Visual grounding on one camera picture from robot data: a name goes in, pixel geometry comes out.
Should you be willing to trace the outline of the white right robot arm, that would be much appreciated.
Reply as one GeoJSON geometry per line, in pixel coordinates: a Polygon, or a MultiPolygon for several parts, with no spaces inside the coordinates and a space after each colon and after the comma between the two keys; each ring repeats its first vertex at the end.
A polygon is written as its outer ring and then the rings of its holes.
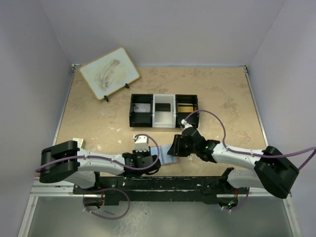
{"type": "Polygon", "coordinates": [[[259,150],[259,157],[255,157],[255,150],[225,148],[220,141],[206,140],[193,127],[175,135],[167,153],[174,157],[195,154],[205,162],[239,166],[240,169],[225,172],[225,178],[220,180],[220,189],[225,193],[237,188],[262,188],[277,198],[285,199],[299,174],[299,169],[288,158],[281,158],[281,152],[275,147],[259,150]]]}

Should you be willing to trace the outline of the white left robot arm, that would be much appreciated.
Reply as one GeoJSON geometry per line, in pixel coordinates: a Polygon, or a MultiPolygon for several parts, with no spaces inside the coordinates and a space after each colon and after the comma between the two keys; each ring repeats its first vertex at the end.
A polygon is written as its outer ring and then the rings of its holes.
{"type": "Polygon", "coordinates": [[[114,176],[141,177],[159,171],[160,152],[153,155],[150,146],[130,153],[103,155],[79,148],[76,141],[67,141],[41,152],[39,181],[43,184],[67,181],[95,194],[101,190],[100,173],[114,176]]]}

